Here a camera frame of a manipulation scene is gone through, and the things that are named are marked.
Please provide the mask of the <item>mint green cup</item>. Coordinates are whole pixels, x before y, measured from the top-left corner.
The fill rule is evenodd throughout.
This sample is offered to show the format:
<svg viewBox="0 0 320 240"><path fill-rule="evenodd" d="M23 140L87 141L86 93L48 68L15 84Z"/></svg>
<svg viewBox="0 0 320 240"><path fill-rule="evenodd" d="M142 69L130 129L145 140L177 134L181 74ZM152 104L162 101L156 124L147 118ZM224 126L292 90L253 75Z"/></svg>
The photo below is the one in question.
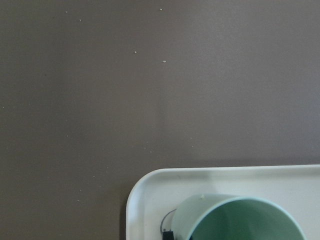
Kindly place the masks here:
<svg viewBox="0 0 320 240"><path fill-rule="evenodd" d="M302 228L282 207L250 196L201 193L175 210L176 240L304 240Z"/></svg>

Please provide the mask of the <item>cream rabbit tray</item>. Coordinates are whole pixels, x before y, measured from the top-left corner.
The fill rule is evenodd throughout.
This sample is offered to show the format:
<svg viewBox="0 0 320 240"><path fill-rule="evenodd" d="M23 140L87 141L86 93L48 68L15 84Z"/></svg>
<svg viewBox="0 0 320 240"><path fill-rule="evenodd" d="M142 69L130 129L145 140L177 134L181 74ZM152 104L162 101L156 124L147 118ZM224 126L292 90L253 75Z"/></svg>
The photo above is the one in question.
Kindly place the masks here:
<svg viewBox="0 0 320 240"><path fill-rule="evenodd" d="M311 165L163 168L143 176L126 204L128 240L160 240L172 211L196 194L269 200L288 211L309 240L320 237L320 167Z"/></svg>

